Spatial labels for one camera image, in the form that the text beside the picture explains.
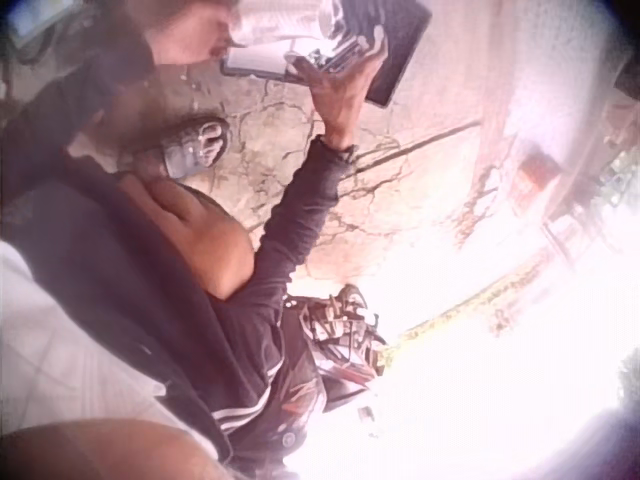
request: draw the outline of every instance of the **dark long-sleeve shirt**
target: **dark long-sleeve shirt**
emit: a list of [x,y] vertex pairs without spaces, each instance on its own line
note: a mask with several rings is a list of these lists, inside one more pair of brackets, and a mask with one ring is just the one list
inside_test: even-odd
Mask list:
[[266,403],[282,363],[278,322],[290,275],[338,201],[347,168],[314,140],[274,208],[249,283],[226,302],[198,285],[162,232],[90,158],[66,147],[126,85],[152,70],[148,46],[122,36],[49,84],[2,132],[3,237],[96,341],[167,386],[164,403],[209,438]]

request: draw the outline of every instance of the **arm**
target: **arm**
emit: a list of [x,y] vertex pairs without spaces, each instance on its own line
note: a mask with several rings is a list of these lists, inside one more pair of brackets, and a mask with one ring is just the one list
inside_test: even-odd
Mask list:
[[374,53],[340,74],[320,72],[302,57],[294,60],[294,67],[309,84],[325,135],[311,143],[307,160],[273,209],[256,255],[253,277],[231,299],[235,305],[262,308],[265,320],[272,325],[279,320],[291,274],[305,262],[329,210],[338,203],[338,183],[348,166],[342,160],[345,154],[339,152],[353,145],[367,91],[387,57],[383,37],[378,32]]
[[0,137],[3,203],[55,172],[78,132],[124,87],[151,73],[153,66],[151,50],[131,28],[126,33],[121,30],[114,45],[44,87]]
[[315,245],[329,213],[338,203],[338,183],[349,164],[316,138],[264,228],[249,283],[234,304],[265,307],[275,315],[282,306],[291,274]]

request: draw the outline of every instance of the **hand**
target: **hand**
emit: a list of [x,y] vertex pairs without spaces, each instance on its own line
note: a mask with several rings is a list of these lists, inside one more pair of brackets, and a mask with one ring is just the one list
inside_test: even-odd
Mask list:
[[143,32],[156,65],[185,65],[226,55],[231,3],[127,0],[125,11]]
[[313,105],[324,122],[324,142],[334,150],[344,151],[353,145],[367,92],[387,58],[389,47],[382,27],[376,27],[375,33],[372,53],[343,72],[321,72],[304,57],[292,61],[309,85]]

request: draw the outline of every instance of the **wristwatch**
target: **wristwatch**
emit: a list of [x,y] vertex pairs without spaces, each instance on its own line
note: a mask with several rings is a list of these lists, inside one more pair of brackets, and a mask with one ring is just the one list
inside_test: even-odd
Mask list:
[[320,142],[320,144],[322,144],[323,148],[327,149],[334,156],[340,158],[340,160],[342,160],[343,162],[348,163],[349,165],[351,165],[355,161],[356,152],[358,151],[358,146],[357,145],[351,145],[346,150],[338,151],[338,150],[335,150],[335,149],[331,148],[329,145],[327,145],[324,142],[324,135],[318,135],[316,137],[316,140],[318,140]]

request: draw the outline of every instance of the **man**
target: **man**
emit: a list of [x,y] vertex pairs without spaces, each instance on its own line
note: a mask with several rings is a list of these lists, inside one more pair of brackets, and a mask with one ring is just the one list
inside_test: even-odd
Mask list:
[[337,203],[386,57],[383,45],[335,76],[294,60],[325,134],[254,255],[215,203],[166,178],[111,176],[66,151],[154,65],[201,61],[229,45],[226,2],[188,2],[169,9],[169,22],[145,22],[138,7],[113,45],[45,87],[2,132],[2,234],[11,244],[2,245],[2,421],[6,458],[26,478],[223,478],[197,475],[232,458],[229,435],[269,399],[283,362],[287,283]]

